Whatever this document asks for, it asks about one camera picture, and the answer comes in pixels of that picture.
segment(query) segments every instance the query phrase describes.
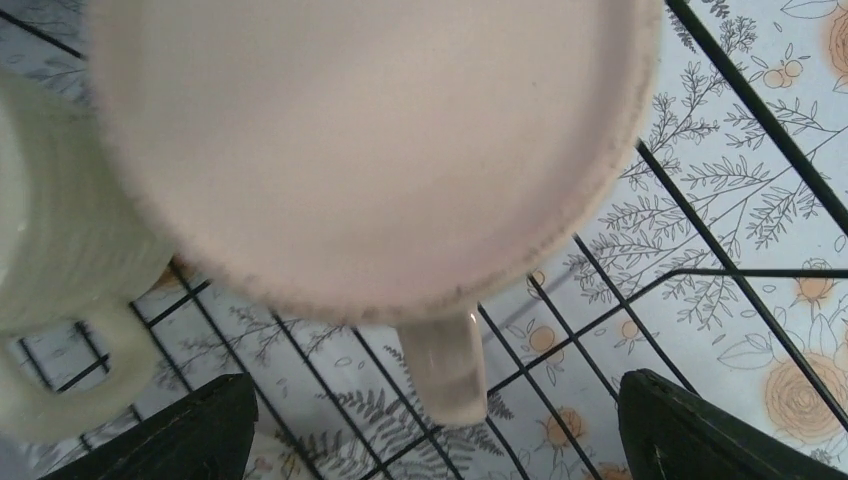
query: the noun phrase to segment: ribbed white mug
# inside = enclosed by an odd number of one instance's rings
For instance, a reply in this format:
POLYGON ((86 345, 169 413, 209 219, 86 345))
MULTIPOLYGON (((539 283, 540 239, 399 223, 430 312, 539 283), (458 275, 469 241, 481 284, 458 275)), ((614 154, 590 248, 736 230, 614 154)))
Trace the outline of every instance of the ribbed white mug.
POLYGON ((0 432, 54 442, 133 402, 159 357, 127 303, 172 254, 112 176, 93 114, 0 71, 0 432), (112 368, 90 390, 57 394, 8 347, 76 319, 103 338, 112 368))

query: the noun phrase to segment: dish drying rack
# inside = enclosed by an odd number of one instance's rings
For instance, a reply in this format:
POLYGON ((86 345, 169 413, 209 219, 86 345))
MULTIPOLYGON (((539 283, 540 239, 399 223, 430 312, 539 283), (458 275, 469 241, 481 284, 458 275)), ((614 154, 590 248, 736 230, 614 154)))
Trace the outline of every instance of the dish drying rack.
MULTIPOLYGON (((727 56, 727 54, 721 49, 716 40, 712 37, 712 35, 707 31, 701 21, 698 19, 696 14, 692 11, 692 9, 687 5, 688 0, 666 0, 666 5, 669 11, 677 17, 680 25, 682 25, 686 31, 688 31, 691 38, 698 44, 701 50, 706 54, 709 60, 713 63, 716 70, 724 77, 728 86, 732 88, 735 93, 739 96, 744 105, 751 112, 752 116, 760 123, 763 131, 769 138, 774 142, 775 146, 780 150, 783 154, 784 158, 787 162, 792 166, 792 168, 797 172, 797 174, 801 177, 801 179, 806 183, 809 187, 810 191, 815 195, 818 201, 821 203, 823 208, 827 211, 827 213, 833 218, 834 222, 839 226, 842 232, 848 235, 848 209, 846 209, 845 205, 837 198, 831 188, 827 185, 822 176, 815 170, 812 166, 811 162, 804 155, 804 153, 799 149, 799 147, 792 140, 790 135, 781 127, 778 119, 769 111, 766 107, 765 103, 757 96, 754 89, 748 84, 748 81, 742 75, 742 73, 734 66, 731 59, 727 56)), ((80 58, 84 59, 84 55, 82 55, 79 51, 63 44, 62 42, 46 35, 41 32, 37 28, 19 20, 18 18, 10 15, 4 10, 0 10, 0 18, 3 20, 26 30, 32 35, 40 38, 41 40, 48 42, 55 47, 64 50, 65 52, 80 58)), ((575 434, 569 430, 568 425, 557 412, 557 409, 551 403, 551 400, 543 393, 537 381, 530 375, 530 371, 534 368, 542 365, 546 360, 556 355, 560 350, 569 346, 570 344, 574 344, 574 347, 579 351, 583 359, 587 362, 592 371, 597 375, 598 380, 602 383, 603 387, 607 390, 609 395, 618 402, 618 392, 613 387, 613 385, 608 380, 607 376, 603 374, 597 362, 592 358, 587 349, 583 346, 581 342, 581 338, 587 333, 595 330, 600 325, 604 324, 607 320, 613 317, 616 313, 625 311, 632 321, 636 324, 639 331, 644 336, 645 340, 650 344, 651 348, 656 352, 665 366, 672 373, 673 377, 682 385, 684 388, 689 390, 692 393, 697 394, 692 383, 683 375, 680 369, 675 365, 675 363, 669 358, 669 356, 663 351, 663 349, 656 342, 654 337, 649 333, 646 328, 644 322, 640 319, 639 315, 634 311, 631 306, 633 302, 638 300, 639 298, 645 296, 655 288, 661 286, 665 282, 673 279, 674 277, 682 276, 682 275, 692 275, 698 277, 729 277, 731 278, 742 294, 748 299, 751 303, 752 308, 759 314, 760 318, 767 325, 768 329, 774 334, 775 338, 780 342, 780 344, 786 349, 786 352, 791 357, 791 359, 798 366, 803 375, 810 381, 815 391, 821 396, 824 403, 830 409, 830 411, 835 415, 836 419, 842 425, 842 427, 848 431, 848 414, 845 410, 838 404, 834 396, 828 392, 825 387, 822 379, 815 373, 807 360, 804 359, 803 355, 799 351, 799 349, 792 343, 790 337, 787 335, 786 331, 781 327, 780 323, 775 319, 771 312, 769 312, 768 308, 764 304, 763 300, 757 295, 749 283, 749 278, 761 277, 761 278, 848 278, 848 270, 845 269, 834 269, 834 270, 807 270, 807 269, 740 269, 737 268, 731 259, 728 252, 722 247, 720 241, 713 235, 705 222, 698 216, 695 207, 687 201, 685 195, 680 191, 680 189, 674 184, 671 177, 668 173, 663 169, 662 165, 654 155, 651 153, 649 148, 642 142, 642 140, 638 140, 636 144, 636 151, 639 153, 641 160, 645 165, 650 169, 650 171, 655 175, 656 179, 662 184, 662 186, 666 189, 668 195, 677 203, 680 207, 680 210, 685 215, 686 219, 691 222, 694 229, 706 243, 706 245, 710 248, 712 253, 718 259, 721 268, 677 268, 672 271, 665 273, 659 278, 652 281, 650 284, 646 285, 644 288, 636 291, 629 297, 625 297, 621 290, 615 285, 615 283, 611 280, 610 274, 604 270, 601 266, 598 259, 592 253, 592 251, 587 247, 584 241, 578 236, 574 236, 574 242, 577 247, 580 249, 582 255, 585 256, 588 263, 592 265, 592 267, 598 272, 600 278, 604 281, 606 286, 609 288, 611 294, 618 301, 618 305, 609 309, 607 312, 597 317, 595 320, 590 322, 585 327, 582 327, 578 330, 572 328, 568 322, 565 320, 562 313, 560 313, 559 306, 556 305, 548 294, 545 292, 542 285, 538 282, 538 280, 533 276, 527 277, 528 285, 530 285, 538 295, 538 298, 547 306, 552 314, 553 318, 557 320, 559 325, 563 328, 563 330, 568 334, 568 338, 553 348, 535 358, 534 360, 528 363, 522 363, 519 358, 519 355, 515 352, 515 350, 510 346, 507 342, 501 331, 496 325, 496 322, 486 309, 478 304, 478 311, 480 317, 488 324, 492 333, 497 338, 498 342, 504 347, 509 357, 515 364, 515 371, 507 376, 504 380, 493 385, 489 388, 489 395, 493 395, 506 386, 510 385, 512 382, 523 378, 527 381, 527 383, 531 386, 532 390, 539 397, 541 402, 550 412, 552 418, 556 421, 557 425, 562 429, 565 436, 568 438, 568 441, 573 446, 575 452, 580 457, 584 464, 585 470, 596 480, 603 480, 603 477, 599 473, 599 468, 597 465, 594 465, 591 461, 589 455, 587 455, 586 450, 581 447, 579 440, 575 437, 575 434)), ((211 327, 214 334, 218 337, 218 339, 225 345, 227 352, 234 359, 235 363, 239 367, 242 372, 249 373, 249 369, 244 364, 244 362, 239 358, 236 354, 235 349, 232 345, 229 345, 225 339, 225 336, 221 329, 217 326, 216 321, 209 314, 208 309, 203 305, 201 300, 198 297, 198 293, 202 291, 206 286, 209 285, 208 282, 204 282, 198 286, 190 286, 188 280, 184 273, 180 270, 180 268, 171 264, 169 267, 174 274, 174 276, 179 280, 182 284, 183 288, 187 292, 183 298, 178 300, 176 303, 171 305, 169 308, 165 309, 162 313, 156 316, 153 319, 145 320, 142 316, 141 312, 135 305, 131 305, 131 308, 135 315, 138 317, 139 321, 142 322, 145 327, 150 330, 151 336, 154 340, 154 343, 158 347, 161 352, 163 358, 167 362, 170 368, 173 369, 173 373, 175 377, 178 379, 179 383, 185 387, 186 391, 193 392, 195 388, 188 382, 186 377, 177 368, 177 363, 174 358, 168 353, 168 351, 163 346, 162 342, 159 338, 156 337, 156 334, 153 331, 153 326, 162 321, 169 314, 174 312, 177 308, 181 307, 186 303, 193 303, 197 306, 201 314, 203 315, 205 321, 208 323, 209 327, 211 327)), ((367 472, 366 474, 360 477, 360 480, 367 480, 370 478, 377 478, 378 475, 382 474, 383 478, 392 479, 396 478, 390 473, 389 467, 393 464, 393 462, 397 461, 407 453, 411 452, 416 447, 428 442, 435 452, 441 457, 442 461, 444 461, 447 469, 453 474, 453 476, 457 479, 464 478, 460 471, 457 469, 454 462, 447 455, 443 447, 439 444, 436 439, 436 435, 442 429, 439 426, 428 426, 425 419, 423 419, 415 408, 413 408, 410 400, 405 397, 403 390, 398 385, 398 383, 392 378, 389 374, 386 367, 383 365, 381 360, 378 358, 375 351, 369 346, 368 342, 363 338, 363 336, 356 331, 353 330, 353 335, 356 340, 365 350, 367 355, 374 362, 376 367, 385 377, 387 385, 394 391, 395 394, 398 395, 398 398, 401 400, 403 406, 408 410, 409 415, 412 416, 415 423, 421 428, 424 432, 420 437, 416 440, 409 442, 405 447, 398 450, 396 453, 391 455, 389 458, 381 459, 377 453, 375 452, 372 445, 369 444, 367 437, 362 432, 362 430, 356 426, 350 415, 345 411, 342 407, 340 401, 333 395, 330 390, 327 381, 321 376, 315 366, 309 361, 309 358, 304 351, 304 349, 295 341, 294 335, 289 327, 280 319, 280 317, 274 315, 274 319, 278 325, 278 327, 282 330, 283 334, 287 337, 287 339, 291 342, 291 345, 299 356, 303 359, 304 363, 307 365, 310 372, 315 376, 315 379, 318 381, 322 389, 327 394, 330 401, 333 402, 333 405, 338 409, 341 417, 347 423, 347 425, 351 428, 355 437, 362 442, 364 445, 367 454, 374 461, 374 467, 367 472)), ((87 375, 92 372, 102 369, 103 371, 109 370, 108 365, 108 354, 103 354, 103 352, 95 345, 92 341, 90 333, 86 330, 85 326, 81 323, 78 323, 74 326, 74 329, 77 333, 80 334, 81 338, 85 342, 86 347, 91 351, 94 357, 97 359, 93 363, 91 363, 85 369, 79 371, 70 381, 66 382, 63 385, 53 385, 45 374, 44 368, 42 367, 39 359, 33 353, 33 350, 27 344, 25 340, 21 340, 19 342, 19 346, 24 352, 27 360, 32 364, 36 374, 38 375, 41 382, 43 382, 47 387, 58 391, 63 392, 78 382, 86 378, 87 375)), ((286 422, 281 417, 280 413, 275 409, 273 404, 270 402, 268 396, 259 388, 256 389, 256 397, 257 400, 264 404, 264 406, 268 409, 273 417, 274 421, 279 428, 279 431, 282 433, 284 440, 291 445, 293 450, 300 456, 303 460, 305 468, 315 476, 316 479, 323 478, 318 468, 315 466, 314 458, 311 458, 308 454, 307 447, 297 439, 297 436, 292 432, 292 430, 286 425, 286 422)), ((133 418, 141 422, 144 420, 139 411, 133 406, 130 407, 130 413, 133 418)), ((504 449, 504 452, 509 456, 512 460, 512 463, 515 467, 515 472, 519 475, 520 478, 527 480, 530 478, 528 476, 524 466, 522 466, 521 461, 516 454, 515 449, 510 445, 510 441, 506 438, 498 426, 490 419, 486 419, 486 425, 489 429, 491 429, 494 436, 500 442, 501 446, 504 449)), ((79 441, 86 452, 90 452, 93 449, 91 443, 85 438, 85 436, 80 436, 79 441)))

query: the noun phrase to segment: fruit illustration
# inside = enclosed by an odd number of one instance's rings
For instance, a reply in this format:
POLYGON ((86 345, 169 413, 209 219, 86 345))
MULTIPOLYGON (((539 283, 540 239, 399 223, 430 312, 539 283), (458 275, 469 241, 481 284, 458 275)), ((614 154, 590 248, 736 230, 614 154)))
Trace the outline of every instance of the fruit illustration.
POLYGON ((783 86, 783 72, 780 70, 769 70, 763 75, 763 83, 769 88, 780 88, 783 86))
POLYGON ((801 72, 803 71, 804 66, 801 65, 801 62, 798 60, 790 60, 783 66, 783 73, 785 73, 787 77, 795 78, 798 75, 801 75, 801 72))

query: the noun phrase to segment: rose print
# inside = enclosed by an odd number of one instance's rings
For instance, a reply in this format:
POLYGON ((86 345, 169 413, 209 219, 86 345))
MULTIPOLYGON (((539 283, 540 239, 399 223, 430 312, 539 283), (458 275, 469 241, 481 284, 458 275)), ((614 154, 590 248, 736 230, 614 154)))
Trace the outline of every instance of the rose print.
MULTIPOLYGON (((848 405, 845 372, 828 357, 806 353, 804 358, 840 405, 848 405)), ((791 437, 808 445, 841 431, 836 417, 794 362, 777 364, 768 376, 765 403, 769 419, 791 437)))
MULTIPOLYGON (((804 262, 802 267, 805 270, 829 270, 830 264, 820 258, 811 258, 804 262)), ((810 305, 821 307, 821 301, 828 298, 831 289, 833 289, 832 278, 798 278, 797 297, 792 305, 799 302, 807 302, 810 305)))
POLYGON ((830 30, 830 63, 842 75, 833 86, 834 92, 848 93, 848 12, 833 21, 830 30))
MULTIPOLYGON (((562 418, 563 423, 565 423, 568 431, 575 439, 579 439, 588 433, 583 418, 573 408, 562 407, 557 411, 557 414, 562 418)), ((568 435, 566 435, 553 415, 549 416, 544 422, 539 421, 539 423, 545 429, 545 440, 542 445, 548 445, 554 451, 561 451, 571 447, 571 441, 568 439, 568 435)))

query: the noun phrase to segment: orange flower print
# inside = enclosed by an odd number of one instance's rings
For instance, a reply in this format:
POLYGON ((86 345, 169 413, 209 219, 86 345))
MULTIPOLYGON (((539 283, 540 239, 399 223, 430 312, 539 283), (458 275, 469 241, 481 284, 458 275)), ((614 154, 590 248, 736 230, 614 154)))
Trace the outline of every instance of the orange flower print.
MULTIPOLYGON (((598 473, 601 474, 603 480, 633 480, 629 468, 613 463, 601 463, 598 466, 598 473)), ((595 480, 590 472, 584 470, 583 475, 584 480, 595 480)))
MULTIPOLYGON (((804 358, 840 405, 848 405, 845 372, 833 359, 805 353, 804 358)), ((832 438, 842 430, 839 421, 821 399, 795 362, 778 363, 765 387, 769 419, 777 428, 807 445, 832 438)))
MULTIPOLYGON (((568 427, 568 431, 575 439, 579 440, 581 437, 588 434, 588 431, 586 430, 586 422, 583 421, 583 418, 580 417, 577 410, 569 407, 561 407, 557 410, 557 415, 559 415, 565 426, 568 427)), ((553 415, 549 416, 544 422, 537 420, 537 423, 544 427, 544 440, 542 441, 542 444, 536 448, 536 450, 545 446, 553 449, 554 462, 556 463, 557 456, 571 448, 571 440, 568 439, 568 435, 565 433, 565 430, 562 429, 559 422, 556 421, 556 418, 554 418, 553 415)))
MULTIPOLYGON (((621 324, 621 328, 619 329, 619 333, 621 334, 621 339, 613 345, 613 348, 621 348, 627 345, 627 354, 630 355, 633 353, 633 349, 636 348, 636 342, 645 342, 647 339, 642 332, 639 330, 639 326, 636 325, 632 319, 628 318, 621 324)), ((651 336, 656 338, 660 333, 652 332, 651 336)))
MULTIPOLYGON (((804 262, 802 268, 805 270, 830 270, 831 266, 821 258, 811 258, 804 262)), ((828 298, 834 285, 832 278, 796 278, 795 282, 797 284, 797 295, 795 301, 792 302, 793 306, 800 302, 807 302, 821 308, 822 300, 828 298)))
MULTIPOLYGON (((541 270, 533 270, 528 277, 533 277, 533 280, 536 280, 536 283, 538 283, 540 287, 545 286, 545 272, 541 270)), ((527 294, 536 300, 541 300, 542 298, 539 296, 539 292, 536 291, 536 287, 533 286, 533 282, 530 281, 530 278, 527 278, 525 283, 527 284, 527 294)))
MULTIPOLYGON (((535 318, 530 320, 524 329, 516 325, 510 325, 506 328, 513 336, 526 342, 521 345, 521 350, 526 352, 525 355, 521 356, 521 360, 525 363, 535 360, 539 355, 547 354, 560 343, 556 331, 547 325, 537 326, 535 318)), ((564 360, 565 351, 563 349, 551 353, 545 359, 545 372, 548 374, 551 385, 556 385, 556 374, 565 371, 561 366, 564 360)))

